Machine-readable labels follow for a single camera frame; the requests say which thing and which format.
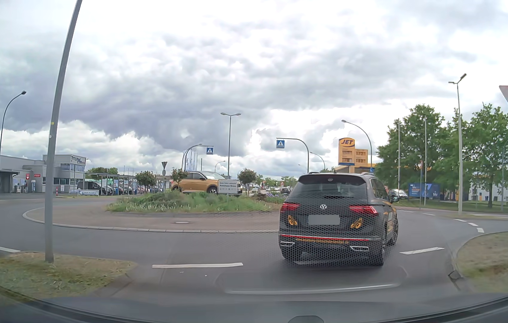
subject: blue billboard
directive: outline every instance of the blue billboard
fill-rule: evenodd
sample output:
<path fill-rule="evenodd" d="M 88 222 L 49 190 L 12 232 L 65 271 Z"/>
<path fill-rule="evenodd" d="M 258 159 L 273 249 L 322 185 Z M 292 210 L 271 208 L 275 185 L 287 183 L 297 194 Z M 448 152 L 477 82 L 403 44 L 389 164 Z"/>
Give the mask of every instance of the blue billboard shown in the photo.
<path fill-rule="evenodd" d="M 420 183 L 410 183 L 409 185 L 409 192 L 408 192 L 408 195 L 410 197 L 423 197 L 424 196 L 424 193 L 426 194 L 426 198 L 435 198 L 435 199 L 439 199 L 439 192 L 441 191 L 439 189 L 439 184 L 434 184 L 434 183 L 426 183 L 426 191 L 424 192 L 423 190 L 421 190 L 421 195 L 420 195 Z"/>

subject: grass verge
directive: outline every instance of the grass verge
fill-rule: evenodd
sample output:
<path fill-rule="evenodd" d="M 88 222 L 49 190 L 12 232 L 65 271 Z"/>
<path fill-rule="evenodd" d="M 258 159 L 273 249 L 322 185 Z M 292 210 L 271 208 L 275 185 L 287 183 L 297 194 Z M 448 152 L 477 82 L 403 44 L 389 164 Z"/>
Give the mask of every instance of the grass verge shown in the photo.
<path fill-rule="evenodd" d="M 0 306 L 46 299 L 87 295 L 135 268 L 131 261 L 55 255 L 54 263 L 44 253 L 21 252 L 0 258 Z M 14 293 L 4 295 L 3 289 Z"/>
<path fill-rule="evenodd" d="M 113 212 L 204 213 L 279 210 L 283 199 L 270 197 L 257 201 L 244 195 L 226 196 L 206 192 L 184 194 L 177 191 L 120 198 L 107 206 Z"/>
<path fill-rule="evenodd" d="M 508 232 L 469 240 L 457 254 L 457 265 L 477 292 L 508 292 Z"/>
<path fill-rule="evenodd" d="M 405 206 L 408 208 L 419 208 L 419 200 L 411 199 L 406 200 L 402 199 L 399 202 L 394 203 L 395 206 Z M 457 203 L 451 202 L 439 202 L 433 200 L 426 200 L 426 204 L 423 205 L 423 201 L 421 204 L 422 208 L 426 209 L 438 209 L 438 210 L 451 210 L 457 211 Z M 463 211 L 464 212 L 474 212 L 474 213 L 492 213 L 492 214 L 508 214 L 508 204 L 503 206 L 503 211 L 501 209 L 501 205 L 498 202 L 495 202 L 492 205 L 492 208 L 487 207 L 487 202 L 484 201 L 467 201 L 463 203 Z"/>

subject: taillight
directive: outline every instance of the taillight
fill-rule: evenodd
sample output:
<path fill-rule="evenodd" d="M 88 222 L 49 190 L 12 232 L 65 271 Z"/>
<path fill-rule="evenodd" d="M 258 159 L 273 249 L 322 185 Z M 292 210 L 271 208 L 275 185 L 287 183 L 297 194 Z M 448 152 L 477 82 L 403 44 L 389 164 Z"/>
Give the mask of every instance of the taillight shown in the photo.
<path fill-rule="evenodd" d="M 377 211 L 371 205 L 350 205 L 350 211 L 359 214 L 369 214 L 372 216 L 377 215 Z"/>
<path fill-rule="evenodd" d="M 299 206 L 300 204 L 298 203 L 284 202 L 284 204 L 282 204 L 282 207 L 280 208 L 280 212 L 293 211 L 296 210 Z"/>

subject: wheel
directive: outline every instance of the wheel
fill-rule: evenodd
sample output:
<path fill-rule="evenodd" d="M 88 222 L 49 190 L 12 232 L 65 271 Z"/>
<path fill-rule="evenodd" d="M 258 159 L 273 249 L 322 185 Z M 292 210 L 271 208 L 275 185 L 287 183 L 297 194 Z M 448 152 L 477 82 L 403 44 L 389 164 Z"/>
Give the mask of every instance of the wheel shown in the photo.
<path fill-rule="evenodd" d="M 388 241 L 388 244 L 390 246 L 395 245 L 396 242 L 398 241 L 398 228 L 399 228 L 399 226 L 398 226 L 398 219 L 396 218 L 395 219 L 395 224 L 394 224 L 394 237 L 391 240 Z"/>
<path fill-rule="evenodd" d="M 287 261 L 299 261 L 301 258 L 301 251 L 291 246 L 287 246 L 285 248 L 280 248 L 282 252 L 282 256 Z"/>
<path fill-rule="evenodd" d="M 386 244 L 387 244 L 387 228 L 384 228 L 384 237 L 381 240 L 381 246 L 374 249 L 374 253 L 370 257 L 373 266 L 383 266 L 386 260 Z"/>

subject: red reflector strip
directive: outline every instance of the red reflector strip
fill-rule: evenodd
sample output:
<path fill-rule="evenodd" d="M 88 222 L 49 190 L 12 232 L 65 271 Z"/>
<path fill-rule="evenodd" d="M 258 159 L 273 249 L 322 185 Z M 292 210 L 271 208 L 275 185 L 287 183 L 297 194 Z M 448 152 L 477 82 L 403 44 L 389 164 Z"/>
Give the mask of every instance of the red reflector strip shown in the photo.
<path fill-rule="evenodd" d="M 350 210 L 356 213 L 377 214 L 377 211 L 371 205 L 350 205 Z"/>
<path fill-rule="evenodd" d="M 330 237 L 310 237 L 310 236 L 294 236 L 293 234 L 280 234 L 282 237 L 290 238 L 309 238 L 309 239 L 323 239 L 323 240 L 352 240 L 352 241 L 369 241 L 370 239 L 358 239 L 358 238 L 330 238 Z"/>
<path fill-rule="evenodd" d="M 293 211 L 296 210 L 298 207 L 300 207 L 300 204 L 298 203 L 284 203 L 282 204 L 280 211 Z"/>

